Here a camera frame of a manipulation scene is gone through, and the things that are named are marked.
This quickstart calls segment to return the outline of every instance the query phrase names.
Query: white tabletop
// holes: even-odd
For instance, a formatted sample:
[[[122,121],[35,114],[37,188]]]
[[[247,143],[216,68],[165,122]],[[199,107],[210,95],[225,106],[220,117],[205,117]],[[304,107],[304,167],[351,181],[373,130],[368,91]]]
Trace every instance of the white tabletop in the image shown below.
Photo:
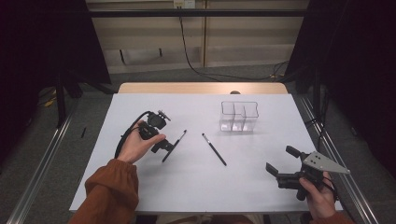
[[[259,118],[252,133],[219,129],[222,101],[254,101]],[[315,150],[299,111],[289,94],[115,94],[92,156],[70,207],[84,201],[84,183],[97,168],[114,157],[120,136],[143,112],[162,110],[172,121],[160,130],[175,143],[186,135],[162,163],[166,151],[149,151],[136,163],[140,214],[160,213],[272,213],[307,211],[297,190],[279,189],[265,171],[269,162],[280,173],[295,173],[301,162],[286,146]],[[227,162],[224,166],[202,133]]]

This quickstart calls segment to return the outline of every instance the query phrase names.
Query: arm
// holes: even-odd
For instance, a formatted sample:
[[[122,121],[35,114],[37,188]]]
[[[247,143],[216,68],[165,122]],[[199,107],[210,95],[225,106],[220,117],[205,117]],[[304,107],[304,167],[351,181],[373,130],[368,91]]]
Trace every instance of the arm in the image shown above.
[[[330,178],[329,173],[324,172],[323,176]],[[323,181],[331,186],[332,183],[324,178]],[[353,222],[341,213],[335,211],[334,197],[327,188],[320,191],[305,178],[300,178],[300,184],[309,192],[306,196],[309,211],[313,218],[310,224],[352,224]]]
[[[138,130],[133,130],[117,159],[111,160],[87,179],[87,198],[69,223],[128,223],[138,204],[138,179],[133,163],[163,139],[165,135],[158,134],[143,140]]]

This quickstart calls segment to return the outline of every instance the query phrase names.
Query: gray floor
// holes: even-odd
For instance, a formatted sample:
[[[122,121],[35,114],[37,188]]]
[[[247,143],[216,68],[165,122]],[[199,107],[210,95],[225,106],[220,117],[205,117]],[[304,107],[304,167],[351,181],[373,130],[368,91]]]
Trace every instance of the gray floor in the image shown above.
[[[251,65],[235,67],[217,67],[201,70],[210,73],[240,77],[267,77],[273,73],[272,65]],[[221,81],[246,81],[240,78],[213,76]],[[198,76],[190,69],[178,69],[157,72],[112,75],[113,84],[107,85],[116,90],[121,83],[128,81],[213,81]],[[111,95],[105,95],[90,86],[80,84],[84,94],[80,99],[67,97],[67,107],[77,105],[64,140],[44,174],[43,183],[24,218],[24,223],[65,223],[72,216],[68,208],[77,190],[79,180],[91,156],[96,138],[102,127]],[[301,99],[306,95],[296,94],[294,83],[288,83],[287,89],[293,94],[304,120],[309,120]],[[26,189],[35,168],[40,163],[47,146],[54,135],[57,124],[56,104],[50,107],[38,106],[31,125],[15,146],[12,154],[3,164],[0,175],[0,223],[6,223],[18,199]],[[327,113],[326,129],[339,150],[348,169],[371,205],[379,223],[394,223],[396,211],[396,181],[371,155],[366,143],[351,131],[351,124],[340,112],[337,105],[330,101]],[[307,128],[316,144],[318,134],[313,126]],[[354,203],[347,191],[339,187],[342,200],[358,223],[362,223]],[[272,214],[272,223],[300,223],[300,214]]]

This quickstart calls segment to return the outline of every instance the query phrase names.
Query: transparent box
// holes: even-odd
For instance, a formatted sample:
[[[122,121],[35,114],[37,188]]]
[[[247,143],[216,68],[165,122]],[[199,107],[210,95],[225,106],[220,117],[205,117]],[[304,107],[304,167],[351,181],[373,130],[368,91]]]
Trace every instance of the transparent box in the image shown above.
[[[224,132],[252,132],[258,117],[256,102],[221,102],[220,129]]]

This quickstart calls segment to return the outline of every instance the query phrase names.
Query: brown sleeve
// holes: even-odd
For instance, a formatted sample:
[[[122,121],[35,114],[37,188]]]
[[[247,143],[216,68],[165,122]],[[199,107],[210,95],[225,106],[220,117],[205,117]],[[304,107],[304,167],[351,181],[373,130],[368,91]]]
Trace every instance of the brown sleeve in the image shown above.
[[[347,219],[343,214],[336,212],[332,217],[312,220],[309,224],[353,224],[354,222]]]
[[[136,166],[111,160],[85,182],[87,198],[69,223],[129,223],[138,204]]]

